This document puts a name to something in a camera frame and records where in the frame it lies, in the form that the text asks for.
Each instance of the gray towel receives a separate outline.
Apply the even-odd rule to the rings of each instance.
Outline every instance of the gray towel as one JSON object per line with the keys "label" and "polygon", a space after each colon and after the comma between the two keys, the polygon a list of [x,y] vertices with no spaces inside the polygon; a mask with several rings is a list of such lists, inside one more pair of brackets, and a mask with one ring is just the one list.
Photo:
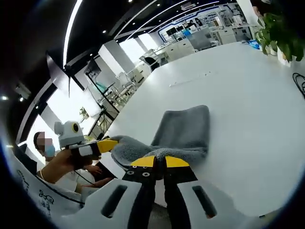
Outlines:
{"label": "gray towel", "polygon": [[209,109],[205,105],[184,111],[166,111],[151,146],[128,136],[114,136],[111,139],[119,143],[111,151],[112,158],[124,169],[136,159],[152,155],[158,161],[163,161],[165,156],[174,156],[196,165],[208,151],[209,124]]}

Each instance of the face mask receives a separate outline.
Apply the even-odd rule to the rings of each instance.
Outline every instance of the face mask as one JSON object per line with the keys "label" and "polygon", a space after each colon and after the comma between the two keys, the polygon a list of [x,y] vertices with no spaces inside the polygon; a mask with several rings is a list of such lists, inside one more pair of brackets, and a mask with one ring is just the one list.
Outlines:
{"label": "face mask", "polygon": [[45,156],[52,157],[55,156],[55,147],[53,145],[45,146]]}

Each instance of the white table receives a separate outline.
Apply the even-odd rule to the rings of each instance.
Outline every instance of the white table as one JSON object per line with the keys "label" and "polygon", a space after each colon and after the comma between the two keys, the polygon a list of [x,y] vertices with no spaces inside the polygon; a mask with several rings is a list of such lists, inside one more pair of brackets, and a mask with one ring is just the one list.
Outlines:
{"label": "white table", "polygon": [[[169,87],[183,81],[191,82]],[[305,101],[290,68],[246,44],[217,46],[156,69],[106,135],[150,144],[166,110],[200,104],[210,109],[211,131],[206,161],[193,168],[197,178],[231,196],[248,216],[280,208],[304,169]],[[110,156],[104,164],[122,176]]]}

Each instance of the desk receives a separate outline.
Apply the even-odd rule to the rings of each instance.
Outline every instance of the desk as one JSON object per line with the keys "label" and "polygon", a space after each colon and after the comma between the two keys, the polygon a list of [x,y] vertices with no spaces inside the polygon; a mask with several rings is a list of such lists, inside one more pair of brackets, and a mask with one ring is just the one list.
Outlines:
{"label": "desk", "polygon": [[[246,44],[203,50],[156,69],[106,135],[150,144],[166,110],[207,105],[209,152],[193,170],[228,194],[239,211],[262,215],[288,200],[304,169],[305,101],[292,73]],[[169,87],[185,81],[191,82]],[[117,171],[120,177],[122,169]]]}

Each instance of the white shirt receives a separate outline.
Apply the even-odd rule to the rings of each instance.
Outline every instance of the white shirt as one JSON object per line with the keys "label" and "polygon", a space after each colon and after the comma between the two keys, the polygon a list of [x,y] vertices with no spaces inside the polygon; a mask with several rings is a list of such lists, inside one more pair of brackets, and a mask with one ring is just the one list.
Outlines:
{"label": "white shirt", "polygon": [[[94,183],[94,176],[88,172],[87,170],[78,169],[76,170],[77,173],[79,173],[81,176],[83,176],[85,179],[90,181],[91,183]],[[55,184],[63,189],[69,190],[74,192],[76,189],[77,184],[80,185],[90,185],[88,181],[86,181],[84,178],[79,176],[76,172],[72,171],[64,175],[62,178],[60,178]]]}

